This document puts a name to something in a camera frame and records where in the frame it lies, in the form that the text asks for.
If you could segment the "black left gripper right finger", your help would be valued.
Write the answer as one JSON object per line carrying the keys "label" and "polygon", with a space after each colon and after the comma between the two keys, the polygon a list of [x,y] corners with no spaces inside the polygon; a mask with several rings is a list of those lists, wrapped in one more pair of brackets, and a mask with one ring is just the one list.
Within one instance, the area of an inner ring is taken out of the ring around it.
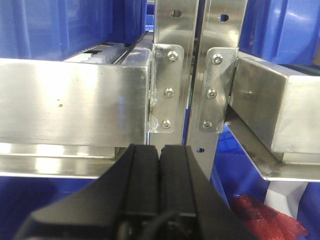
{"label": "black left gripper right finger", "polygon": [[211,185],[188,146],[166,145],[159,159],[160,240],[255,240]]}

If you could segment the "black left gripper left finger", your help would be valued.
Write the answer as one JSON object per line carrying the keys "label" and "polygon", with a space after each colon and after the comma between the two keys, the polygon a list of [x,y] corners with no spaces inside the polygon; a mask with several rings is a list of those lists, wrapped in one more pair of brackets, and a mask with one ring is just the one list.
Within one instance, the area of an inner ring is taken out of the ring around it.
{"label": "black left gripper left finger", "polygon": [[158,213],[158,152],[131,144],[94,182],[29,214],[16,240],[111,240],[123,218]]}

